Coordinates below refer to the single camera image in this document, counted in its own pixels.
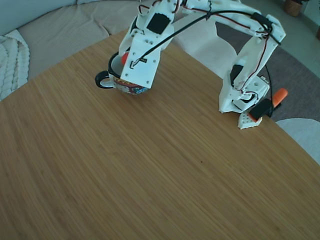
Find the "orange object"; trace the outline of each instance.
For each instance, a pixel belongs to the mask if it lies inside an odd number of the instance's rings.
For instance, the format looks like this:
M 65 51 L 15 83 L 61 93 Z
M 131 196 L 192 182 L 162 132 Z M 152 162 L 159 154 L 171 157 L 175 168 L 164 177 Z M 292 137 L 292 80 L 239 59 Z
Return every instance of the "orange object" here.
M 128 58 L 129 52 L 126 52 L 125 54 L 123 54 L 123 56 L 121 57 L 121 63 L 123 65 L 126 64 L 127 58 Z
M 284 88 L 280 88 L 272 97 L 273 106 L 278 106 L 287 96 L 288 91 Z

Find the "floor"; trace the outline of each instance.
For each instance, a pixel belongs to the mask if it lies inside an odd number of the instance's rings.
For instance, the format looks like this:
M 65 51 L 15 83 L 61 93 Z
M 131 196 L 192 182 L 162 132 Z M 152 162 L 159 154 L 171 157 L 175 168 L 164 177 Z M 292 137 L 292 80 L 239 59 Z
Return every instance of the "floor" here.
M 292 17 L 286 14 L 281 0 L 242 0 L 242 3 L 271 14 L 281 22 L 287 36 L 281 47 L 320 78 L 320 40 L 316 36 L 318 27 L 305 16 Z

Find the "plant pot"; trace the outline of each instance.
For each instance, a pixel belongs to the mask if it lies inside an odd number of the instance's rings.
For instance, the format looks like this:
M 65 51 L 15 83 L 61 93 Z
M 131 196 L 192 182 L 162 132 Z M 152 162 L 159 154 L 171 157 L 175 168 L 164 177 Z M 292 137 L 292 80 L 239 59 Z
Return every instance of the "plant pot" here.
M 285 0 L 283 10 L 290 16 L 296 17 L 299 15 L 302 4 L 294 0 Z
M 320 26 L 319 26 L 318 32 L 316 33 L 316 38 L 320 40 Z

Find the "red wire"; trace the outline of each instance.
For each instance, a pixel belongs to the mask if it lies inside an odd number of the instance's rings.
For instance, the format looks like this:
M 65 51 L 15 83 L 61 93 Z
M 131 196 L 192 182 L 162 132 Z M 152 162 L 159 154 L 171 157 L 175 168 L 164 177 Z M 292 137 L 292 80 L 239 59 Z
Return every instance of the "red wire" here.
M 152 3 L 152 6 L 154 6 L 157 2 L 161 2 L 161 0 L 156 0 Z
M 229 21 L 231 21 L 231 22 L 233 22 L 233 23 L 235 23 L 235 24 L 238 24 L 239 26 L 244 27 L 244 28 L 246 28 L 246 29 L 250 29 L 249 26 L 243 25 L 243 24 L 241 24 L 241 23 L 239 23 L 239 22 L 237 22 L 237 21 L 235 21 L 235 20 L 233 20 L 233 19 L 231 19 L 231 18 L 229 18 L 229 17 L 222 16 L 222 15 L 220 15 L 220 14 L 217 14 L 216 16 L 221 17 L 221 18 L 224 18 L 224 19 L 227 19 L 227 20 L 229 20 Z
M 139 13 L 140 13 L 140 14 L 142 14 L 141 8 L 150 9 L 150 7 L 148 7 L 148 6 L 146 6 L 146 5 L 140 4 L 139 7 L 138 7 L 138 10 L 139 10 Z
M 208 13 L 207 11 L 202 10 L 202 9 L 198 9 L 198 8 L 187 8 L 186 5 L 181 5 L 181 6 L 182 6 L 183 8 L 185 8 L 185 9 L 188 9 L 188 10 L 195 10 L 195 11 L 202 12 L 202 13 L 206 13 L 206 14 Z M 217 14 L 216 16 L 221 17 L 221 18 L 224 18 L 224 19 L 227 19 L 227 20 L 229 20 L 229 21 L 231 21 L 231 22 L 233 22 L 233 23 L 235 23 L 235 24 L 237 24 L 237 25 L 239 25 L 239 26 L 241 26 L 241 27 L 243 27 L 243 28 L 250 29 L 249 26 L 243 25 L 243 24 L 241 24 L 241 23 L 239 23 L 239 22 L 237 22 L 237 21 L 235 21 L 235 20 L 233 20 L 233 19 L 231 19 L 231 18 L 229 18 L 229 17 L 227 17 L 227 16 L 223 16 L 223 15 L 220 15 L 220 14 Z M 257 31 L 257 33 L 258 33 L 258 34 L 267 34 L 267 32 L 265 32 L 265 31 Z
M 258 62 L 258 65 L 257 65 L 256 68 L 255 68 L 255 71 L 250 74 L 250 76 L 247 78 L 247 80 L 246 80 L 246 81 L 244 82 L 244 84 L 242 85 L 241 89 L 238 90 L 238 91 L 241 91 L 241 93 L 244 93 L 244 92 L 242 91 L 242 89 L 244 88 L 244 86 L 246 85 L 246 83 L 248 82 L 248 80 L 252 77 L 253 74 L 255 74 L 255 73 L 258 71 L 258 68 L 260 67 L 262 58 L 264 57 L 265 52 L 266 52 L 266 49 L 267 49 L 267 41 L 268 41 L 268 38 L 267 38 L 267 39 L 265 40 L 265 42 L 264 42 L 263 52 L 262 52 L 262 54 L 261 54 L 260 60 L 259 60 L 259 62 Z
M 176 14 L 178 12 L 179 6 L 180 6 L 180 0 L 176 0 L 175 10 L 172 12 L 173 14 Z

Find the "white knitted blanket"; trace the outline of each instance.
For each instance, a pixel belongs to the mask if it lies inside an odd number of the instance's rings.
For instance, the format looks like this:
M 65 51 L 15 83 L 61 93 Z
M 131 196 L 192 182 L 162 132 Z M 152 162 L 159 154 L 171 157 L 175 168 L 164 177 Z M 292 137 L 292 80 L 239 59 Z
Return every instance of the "white knitted blanket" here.
M 28 81 L 30 51 L 18 30 L 0 36 L 0 101 Z

